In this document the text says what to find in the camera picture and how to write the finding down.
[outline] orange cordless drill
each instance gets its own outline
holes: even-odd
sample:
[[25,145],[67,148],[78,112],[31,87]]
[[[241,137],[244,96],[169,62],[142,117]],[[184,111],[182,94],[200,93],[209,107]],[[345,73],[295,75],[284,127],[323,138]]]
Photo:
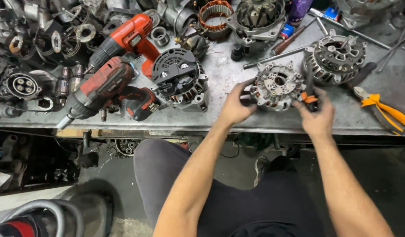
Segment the orange cordless drill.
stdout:
[[109,59],[135,52],[144,55],[147,60],[142,64],[142,73],[151,78],[153,62],[160,55],[157,48],[146,39],[153,29],[149,16],[136,14],[113,31],[100,47],[91,55],[87,72],[95,72]]
[[88,119],[98,114],[114,100],[126,99],[126,110],[136,121],[150,116],[160,106],[160,101],[148,88],[127,86],[134,77],[131,63],[122,57],[113,57],[93,74],[84,78],[79,88],[69,94],[65,110],[68,114],[56,125],[64,129],[74,119]]

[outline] floor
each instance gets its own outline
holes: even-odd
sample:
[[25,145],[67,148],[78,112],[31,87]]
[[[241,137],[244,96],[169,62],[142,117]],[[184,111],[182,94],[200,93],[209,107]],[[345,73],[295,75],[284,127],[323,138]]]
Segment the floor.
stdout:
[[[237,147],[226,143],[221,153],[233,156],[237,153]],[[220,156],[215,179],[239,189],[251,189],[256,175],[255,159],[260,155],[273,159],[280,154],[277,151],[256,153],[254,149],[241,148],[236,158]],[[342,155],[395,235],[405,236],[405,151],[400,148],[345,150]],[[317,205],[326,235],[335,236],[315,153],[303,151],[295,164]],[[108,191],[114,196],[117,218],[111,237],[151,236],[152,229],[146,220],[133,172],[133,159],[112,159],[104,146],[100,147],[99,166],[81,171],[80,183],[100,191]]]

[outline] blue box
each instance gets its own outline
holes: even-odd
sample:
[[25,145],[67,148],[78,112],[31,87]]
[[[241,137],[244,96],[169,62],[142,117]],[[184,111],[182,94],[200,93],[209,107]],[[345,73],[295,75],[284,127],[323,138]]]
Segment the blue box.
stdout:
[[338,10],[334,8],[327,8],[324,12],[324,17],[330,18],[333,21],[337,21],[339,17]]
[[285,24],[283,29],[280,31],[280,36],[283,39],[289,38],[289,36],[293,35],[295,28],[289,24]]

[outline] metal workbench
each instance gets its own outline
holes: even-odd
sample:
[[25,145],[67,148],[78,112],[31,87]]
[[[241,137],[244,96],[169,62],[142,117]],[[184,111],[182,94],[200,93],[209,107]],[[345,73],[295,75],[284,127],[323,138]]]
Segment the metal workbench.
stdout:
[[[307,15],[302,24],[306,24],[311,19],[313,19],[312,16]],[[338,29],[324,20],[323,22],[328,30],[332,27],[338,34],[349,34],[347,31]],[[401,30],[393,30],[385,22],[377,26],[369,26],[368,29],[360,31],[390,46],[395,44],[401,33]],[[161,52],[175,47],[173,32],[169,32],[169,35],[171,38],[170,43],[166,47],[159,49]],[[318,25],[314,23],[286,51],[307,46],[322,37],[324,35]],[[380,48],[370,42],[368,43],[366,62],[375,61],[379,55],[386,51],[386,49]],[[244,58],[241,62],[233,62],[230,59],[232,46],[231,37],[224,42],[211,42],[210,48],[202,60],[205,73],[209,77],[208,84],[210,87],[210,100],[206,113],[187,113],[173,107],[167,107],[154,112],[145,121],[136,122],[125,112],[124,108],[121,108],[119,112],[108,114],[106,122],[102,122],[100,115],[96,115],[86,120],[76,119],[68,128],[208,131],[214,121],[216,121],[221,106],[233,86],[256,75],[256,67],[243,70],[242,66],[257,59],[269,57],[270,50],[268,49],[264,54],[257,55],[256,58]],[[303,53],[301,52],[276,60],[275,63],[286,64],[292,60],[295,69],[300,71],[302,57]],[[140,71],[140,65],[145,58],[134,59],[130,56],[126,56],[126,58],[130,59]],[[131,85],[151,88],[153,83],[145,76],[140,75]],[[381,74],[373,72],[361,86],[368,92],[379,93],[382,100],[396,105],[405,113],[405,51],[399,49]],[[390,135],[390,133],[382,129],[372,115],[362,110],[360,102],[349,96],[344,89],[336,86],[326,88],[326,90],[333,105],[336,107],[333,127],[334,134]],[[18,118],[0,119],[0,127],[54,128],[65,114],[64,110],[47,114],[26,112]],[[235,125],[232,131],[268,133],[303,132],[301,118],[295,108],[281,113],[258,110],[246,121]]]

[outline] gray pants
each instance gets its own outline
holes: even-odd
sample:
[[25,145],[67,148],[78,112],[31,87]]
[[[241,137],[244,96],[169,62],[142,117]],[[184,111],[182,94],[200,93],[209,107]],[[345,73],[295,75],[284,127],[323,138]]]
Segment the gray pants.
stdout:
[[[186,149],[162,139],[145,140],[136,148],[135,177],[153,227],[190,155]],[[296,224],[316,237],[324,236],[315,205],[290,159],[278,157],[267,170],[251,190],[239,190],[213,180],[197,235],[226,237],[244,224],[278,221]]]

